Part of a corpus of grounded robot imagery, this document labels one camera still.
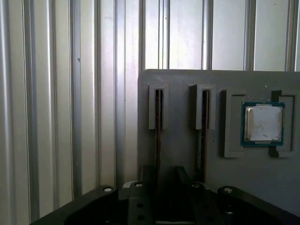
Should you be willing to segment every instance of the vertical metal rib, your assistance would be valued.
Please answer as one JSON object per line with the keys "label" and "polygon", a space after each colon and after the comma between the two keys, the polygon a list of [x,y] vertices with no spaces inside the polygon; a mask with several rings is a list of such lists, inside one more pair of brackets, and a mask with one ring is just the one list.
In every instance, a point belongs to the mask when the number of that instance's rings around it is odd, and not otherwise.
{"label": "vertical metal rib", "polygon": [[0,0],[0,218],[3,218],[3,224],[15,224],[15,177],[8,36],[8,1]]}
{"label": "vertical metal rib", "polygon": [[115,0],[99,4],[100,184],[115,185]]}
{"label": "vertical metal rib", "polygon": [[246,0],[244,70],[254,69],[256,0]]}
{"label": "vertical metal rib", "polygon": [[125,0],[116,1],[116,78],[115,78],[115,129],[116,129],[116,186],[124,184],[125,168]]}
{"label": "vertical metal rib", "polygon": [[34,0],[40,216],[58,207],[53,1]]}
{"label": "vertical metal rib", "polygon": [[28,136],[28,165],[30,186],[30,221],[39,218],[38,143],[37,143],[37,89],[35,68],[34,4],[23,1],[24,51],[26,73],[26,116]]}
{"label": "vertical metal rib", "polygon": [[137,179],[137,81],[140,61],[141,1],[125,5],[125,182]]}
{"label": "vertical metal rib", "polygon": [[98,1],[80,4],[82,194],[99,185]]}
{"label": "vertical metal rib", "polygon": [[29,171],[28,171],[28,131],[26,104],[26,57],[24,42],[23,1],[8,4],[10,76],[12,90],[13,157],[15,172],[15,222],[30,223]]}
{"label": "vertical metal rib", "polygon": [[58,206],[72,201],[72,0],[55,0],[54,67]]}
{"label": "vertical metal rib", "polygon": [[80,64],[80,0],[73,0],[73,117],[74,143],[72,149],[73,161],[73,195],[74,198],[82,194],[81,174],[81,64]]}
{"label": "vertical metal rib", "polygon": [[202,15],[202,69],[211,69],[213,0],[203,0]]}
{"label": "vertical metal rib", "polygon": [[170,0],[159,0],[158,68],[169,68]]}
{"label": "vertical metal rib", "polygon": [[299,0],[289,0],[285,71],[295,71]]}

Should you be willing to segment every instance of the metal wall panel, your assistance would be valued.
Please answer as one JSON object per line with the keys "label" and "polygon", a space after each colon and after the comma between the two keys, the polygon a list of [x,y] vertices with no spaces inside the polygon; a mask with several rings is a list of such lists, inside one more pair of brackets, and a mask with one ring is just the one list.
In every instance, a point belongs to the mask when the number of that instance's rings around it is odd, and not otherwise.
{"label": "metal wall panel", "polygon": [[9,4],[9,36],[11,58],[12,117],[15,166],[15,223],[28,224],[29,170],[28,170],[28,131],[26,95],[26,57],[24,46],[24,20],[21,0]]}
{"label": "metal wall panel", "polygon": [[214,0],[212,69],[243,70],[246,1]]}
{"label": "metal wall panel", "polygon": [[9,23],[7,1],[0,1],[0,223],[15,223]]}
{"label": "metal wall panel", "polygon": [[141,1],[125,1],[125,164],[124,181],[136,180],[137,79],[141,70]]}
{"label": "metal wall panel", "polygon": [[34,0],[39,212],[58,207],[53,2]]}
{"label": "metal wall panel", "polygon": [[0,0],[0,222],[138,178],[150,68],[297,70],[297,0]]}
{"label": "metal wall panel", "polygon": [[100,3],[100,180],[115,184],[115,1]]}
{"label": "metal wall panel", "polygon": [[80,2],[82,194],[99,184],[97,12],[98,1]]}
{"label": "metal wall panel", "polygon": [[288,8],[288,0],[256,1],[254,70],[285,70]]}
{"label": "metal wall panel", "polygon": [[58,206],[72,200],[72,5],[55,0],[55,84]]}
{"label": "metal wall panel", "polygon": [[170,69],[202,68],[203,1],[170,1]]}

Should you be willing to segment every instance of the corrugated metal wall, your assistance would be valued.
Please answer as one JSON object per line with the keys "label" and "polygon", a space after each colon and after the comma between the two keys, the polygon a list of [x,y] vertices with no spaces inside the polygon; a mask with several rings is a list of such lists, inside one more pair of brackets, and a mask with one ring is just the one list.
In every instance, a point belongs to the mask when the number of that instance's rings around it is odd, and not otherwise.
{"label": "corrugated metal wall", "polygon": [[298,0],[0,0],[0,224],[137,179],[141,71],[300,71]]}

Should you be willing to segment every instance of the black metal frame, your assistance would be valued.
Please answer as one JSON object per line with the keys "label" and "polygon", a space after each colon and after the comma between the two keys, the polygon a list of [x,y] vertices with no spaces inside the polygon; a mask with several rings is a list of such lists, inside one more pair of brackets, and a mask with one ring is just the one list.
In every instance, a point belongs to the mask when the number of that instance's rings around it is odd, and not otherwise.
{"label": "black metal frame", "polygon": [[224,186],[217,194],[192,181],[183,167],[175,167],[167,201],[157,198],[156,170],[144,166],[142,182],[129,188],[98,187],[33,225],[114,224],[247,225],[300,224],[300,218],[236,187]]}

